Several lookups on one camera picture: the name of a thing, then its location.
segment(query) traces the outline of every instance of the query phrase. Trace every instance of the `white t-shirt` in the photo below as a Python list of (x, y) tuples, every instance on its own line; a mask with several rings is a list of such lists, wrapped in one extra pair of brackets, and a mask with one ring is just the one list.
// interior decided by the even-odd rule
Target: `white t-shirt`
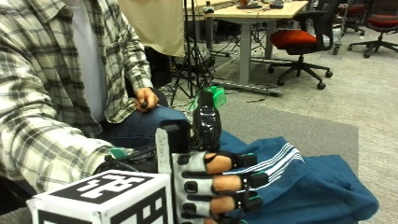
[(104, 120), (106, 80), (98, 41), (93, 33), (84, 0), (63, 0), (73, 11), (73, 40), (84, 74), (85, 99), (93, 118)]

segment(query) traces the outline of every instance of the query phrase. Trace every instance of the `human hand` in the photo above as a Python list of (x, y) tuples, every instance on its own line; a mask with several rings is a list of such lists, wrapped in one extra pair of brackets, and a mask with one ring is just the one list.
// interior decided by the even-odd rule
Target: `human hand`
[(148, 87), (137, 89), (136, 96), (136, 108), (141, 112), (149, 111), (158, 104), (160, 98)]

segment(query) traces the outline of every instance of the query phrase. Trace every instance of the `gray carpet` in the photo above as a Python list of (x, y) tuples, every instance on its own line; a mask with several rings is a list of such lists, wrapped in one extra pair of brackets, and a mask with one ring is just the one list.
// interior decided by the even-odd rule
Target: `gray carpet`
[(256, 103), (244, 103), (233, 96), (228, 96), (228, 104), (220, 109), (220, 114), (222, 129), (246, 143), (282, 136), (303, 156), (341, 155), (357, 172), (355, 126), (274, 110)]

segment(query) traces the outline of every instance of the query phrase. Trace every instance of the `desk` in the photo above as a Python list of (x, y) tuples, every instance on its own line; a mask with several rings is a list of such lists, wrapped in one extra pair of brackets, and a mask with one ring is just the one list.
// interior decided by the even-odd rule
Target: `desk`
[(279, 90), (270, 89), (267, 87), (252, 86), (249, 84), (250, 78), (250, 60), (252, 60), (252, 37), (250, 28), (252, 24), (260, 22), (267, 22), (267, 34), (266, 34), (266, 51), (265, 59), (271, 59), (273, 55), (273, 44), (270, 40), (270, 35), (274, 32), (275, 20), (290, 19), (307, 5), (307, 1), (294, 1), (285, 2), (282, 9), (271, 9), (261, 11), (262, 8), (267, 7), (269, 4), (261, 4), (262, 8), (256, 9), (238, 9), (237, 6), (226, 7), (224, 9), (216, 10), (214, 13), (206, 14), (205, 17), (210, 21), (213, 18), (218, 18), (225, 21), (234, 23), (241, 23), (241, 38), (240, 38), (240, 76), (238, 83), (225, 82), (221, 80), (214, 80), (216, 84), (225, 87), (240, 88), (248, 91), (260, 91), (270, 94), (279, 94)]

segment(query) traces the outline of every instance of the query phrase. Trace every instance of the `table leg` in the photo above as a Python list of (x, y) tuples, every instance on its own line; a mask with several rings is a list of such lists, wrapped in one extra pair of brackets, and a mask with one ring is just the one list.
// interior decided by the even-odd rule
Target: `table leg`
[(206, 48), (209, 49), (209, 52), (212, 52), (213, 49), (213, 18), (208, 17), (205, 20), (205, 31), (206, 31)]
[(263, 52), (265, 60), (270, 60), (273, 58), (273, 43), (271, 43), (271, 34), (275, 30), (275, 21), (266, 22), (266, 49)]
[(252, 57), (252, 37), (250, 37), (252, 24), (244, 23), (241, 25), (240, 36), (240, 76), (238, 84), (249, 84), (250, 73), (250, 57)]

